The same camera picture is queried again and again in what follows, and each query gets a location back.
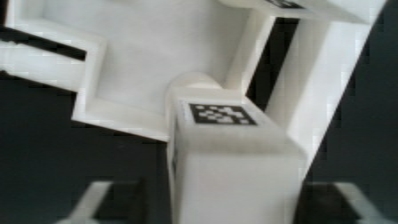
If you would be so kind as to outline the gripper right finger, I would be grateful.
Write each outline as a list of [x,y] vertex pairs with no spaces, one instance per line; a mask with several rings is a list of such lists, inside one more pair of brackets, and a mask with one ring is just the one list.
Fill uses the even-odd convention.
[[302,185],[295,224],[381,224],[381,212],[352,183]]

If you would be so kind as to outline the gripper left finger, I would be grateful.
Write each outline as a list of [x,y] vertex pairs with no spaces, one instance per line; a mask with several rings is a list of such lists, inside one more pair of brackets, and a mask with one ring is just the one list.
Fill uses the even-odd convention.
[[93,182],[55,224],[146,224],[146,182]]

